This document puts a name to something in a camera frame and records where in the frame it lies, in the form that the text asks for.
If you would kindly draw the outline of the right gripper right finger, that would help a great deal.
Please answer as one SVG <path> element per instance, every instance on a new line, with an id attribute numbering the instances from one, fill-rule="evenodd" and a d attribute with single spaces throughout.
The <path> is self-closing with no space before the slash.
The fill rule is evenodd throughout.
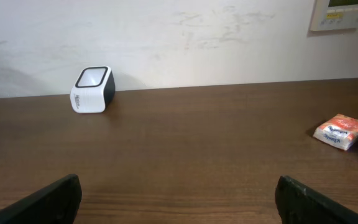
<path id="1" fill-rule="evenodd" d="M 279 178 L 275 203 L 283 224 L 358 224 L 358 213 L 289 176 Z"/>

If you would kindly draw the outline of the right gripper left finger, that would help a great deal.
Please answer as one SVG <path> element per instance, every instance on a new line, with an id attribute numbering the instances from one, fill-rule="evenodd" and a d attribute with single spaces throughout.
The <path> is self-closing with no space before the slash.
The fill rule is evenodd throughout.
<path id="1" fill-rule="evenodd" d="M 0 224 L 72 224 L 81 199 L 79 177 L 70 174 L 0 210 Z"/>

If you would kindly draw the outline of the orange snack packet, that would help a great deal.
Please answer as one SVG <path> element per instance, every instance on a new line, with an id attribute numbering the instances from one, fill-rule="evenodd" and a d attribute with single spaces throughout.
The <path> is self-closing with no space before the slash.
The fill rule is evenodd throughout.
<path id="1" fill-rule="evenodd" d="M 313 137 L 330 146 L 347 151 L 358 140 L 358 119 L 337 114 L 318 126 Z"/>

